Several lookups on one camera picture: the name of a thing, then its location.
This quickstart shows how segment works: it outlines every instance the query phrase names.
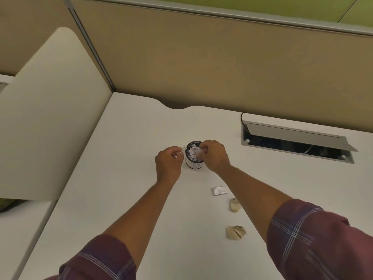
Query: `person's right arm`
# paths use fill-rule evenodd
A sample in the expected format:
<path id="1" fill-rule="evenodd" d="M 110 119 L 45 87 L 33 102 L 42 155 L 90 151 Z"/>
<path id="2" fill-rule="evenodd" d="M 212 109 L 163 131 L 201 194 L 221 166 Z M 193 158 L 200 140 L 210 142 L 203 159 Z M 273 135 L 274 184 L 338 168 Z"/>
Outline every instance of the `person's right arm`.
<path id="1" fill-rule="evenodd" d="M 231 166 L 222 144 L 205 141 L 200 158 L 231 189 L 285 279 L 373 279 L 373 238 L 348 220 L 293 199 Z"/>

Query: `forearm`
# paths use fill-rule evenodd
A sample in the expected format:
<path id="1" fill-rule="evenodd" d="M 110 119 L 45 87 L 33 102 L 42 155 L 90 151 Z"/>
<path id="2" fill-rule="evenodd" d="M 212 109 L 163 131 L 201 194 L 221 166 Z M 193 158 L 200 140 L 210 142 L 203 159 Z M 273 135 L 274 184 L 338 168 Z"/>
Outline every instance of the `forearm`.
<path id="1" fill-rule="evenodd" d="M 260 236 L 266 242 L 268 226 L 274 213 L 282 204 L 292 198 L 233 166 L 225 167 L 217 171 L 217 174 L 239 200 Z"/>
<path id="2" fill-rule="evenodd" d="M 138 268 L 173 184 L 157 182 L 104 234 L 123 242 Z"/>

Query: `person's left arm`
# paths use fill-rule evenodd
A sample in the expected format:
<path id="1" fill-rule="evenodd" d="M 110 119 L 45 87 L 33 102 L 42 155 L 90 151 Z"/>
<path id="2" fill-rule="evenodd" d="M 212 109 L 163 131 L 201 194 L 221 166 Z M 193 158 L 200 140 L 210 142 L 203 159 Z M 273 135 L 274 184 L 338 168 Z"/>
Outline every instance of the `person's left arm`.
<path id="1" fill-rule="evenodd" d="M 155 158 L 157 182 L 102 235 L 92 239 L 61 266 L 55 279 L 135 279 L 168 195 L 180 177 L 181 147 L 169 147 Z"/>

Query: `person's left hand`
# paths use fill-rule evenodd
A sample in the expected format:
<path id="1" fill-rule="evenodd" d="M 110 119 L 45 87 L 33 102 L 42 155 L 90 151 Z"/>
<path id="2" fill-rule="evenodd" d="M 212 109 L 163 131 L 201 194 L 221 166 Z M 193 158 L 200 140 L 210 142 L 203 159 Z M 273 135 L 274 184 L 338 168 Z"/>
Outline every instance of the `person's left hand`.
<path id="1" fill-rule="evenodd" d="M 155 158 L 158 182 L 174 185 L 179 179 L 181 164 L 184 161 L 184 153 L 178 155 L 181 150 L 181 147 L 171 146 L 158 153 Z"/>

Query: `rolled-up sleeve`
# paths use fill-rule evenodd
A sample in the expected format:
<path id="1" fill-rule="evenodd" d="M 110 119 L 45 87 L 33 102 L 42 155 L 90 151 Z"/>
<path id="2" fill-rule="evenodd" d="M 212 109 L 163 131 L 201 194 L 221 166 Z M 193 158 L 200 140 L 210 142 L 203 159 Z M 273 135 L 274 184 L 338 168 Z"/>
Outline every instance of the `rolled-up sleeve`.
<path id="1" fill-rule="evenodd" d="M 125 244 L 109 235 L 98 235 L 50 279 L 133 280 L 136 266 Z"/>
<path id="2" fill-rule="evenodd" d="M 372 279 L 373 237 L 299 199 L 284 203 L 273 216 L 267 250 L 288 280 Z"/>

